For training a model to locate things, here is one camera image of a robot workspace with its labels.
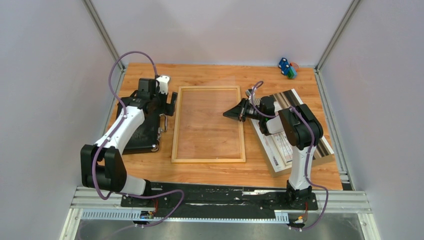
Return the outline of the wooden picture frame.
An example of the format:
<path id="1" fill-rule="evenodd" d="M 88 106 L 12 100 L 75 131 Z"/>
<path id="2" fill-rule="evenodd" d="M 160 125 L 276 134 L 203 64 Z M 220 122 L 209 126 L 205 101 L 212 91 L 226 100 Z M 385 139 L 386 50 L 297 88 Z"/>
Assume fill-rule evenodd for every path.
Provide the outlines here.
<path id="1" fill-rule="evenodd" d="M 179 87 L 171 162 L 246 162 L 243 123 L 223 116 L 240 100 L 237 85 Z"/>

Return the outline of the photo print board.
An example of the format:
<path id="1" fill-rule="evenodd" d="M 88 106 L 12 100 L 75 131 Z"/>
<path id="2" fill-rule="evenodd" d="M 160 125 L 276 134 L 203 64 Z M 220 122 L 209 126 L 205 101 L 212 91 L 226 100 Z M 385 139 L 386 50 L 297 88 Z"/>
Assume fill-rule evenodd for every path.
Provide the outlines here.
<path id="1" fill-rule="evenodd" d="M 333 160 L 321 123 L 294 89 L 260 98 L 254 89 L 246 94 L 235 108 L 236 120 L 250 121 L 273 178 L 292 168 L 301 178 L 313 165 Z"/>

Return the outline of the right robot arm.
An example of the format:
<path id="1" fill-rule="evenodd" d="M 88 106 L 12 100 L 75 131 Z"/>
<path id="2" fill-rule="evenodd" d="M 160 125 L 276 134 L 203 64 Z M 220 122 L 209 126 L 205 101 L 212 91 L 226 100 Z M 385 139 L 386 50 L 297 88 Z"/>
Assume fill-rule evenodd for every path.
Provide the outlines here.
<path id="1" fill-rule="evenodd" d="M 239 122 L 254 119 L 265 136 L 284 132 L 292 149 L 292 167 L 286 184 L 284 203 L 292 209 L 304 207 L 312 199 L 310 172 L 313 154 L 323 128 L 306 104 L 276 111 L 275 99 L 264 96 L 259 104 L 243 98 L 236 106 L 224 111 L 224 117 Z"/>

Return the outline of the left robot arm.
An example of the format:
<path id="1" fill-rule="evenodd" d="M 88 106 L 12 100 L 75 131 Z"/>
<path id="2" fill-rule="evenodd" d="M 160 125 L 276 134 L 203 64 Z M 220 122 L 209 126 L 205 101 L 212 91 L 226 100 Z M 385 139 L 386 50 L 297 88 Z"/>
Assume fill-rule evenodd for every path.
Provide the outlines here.
<path id="1" fill-rule="evenodd" d="M 135 202 L 142 207 L 152 203 L 150 181 L 129 175 L 122 155 L 146 117 L 174 114 L 178 94 L 173 92 L 172 102 L 167 103 L 170 81 L 168 75 L 141 78 L 137 90 L 118 100 L 120 109 L 113 125 L 94 144 L 85 144 L 80 151 L 83 186 L 134 196 Z"/>

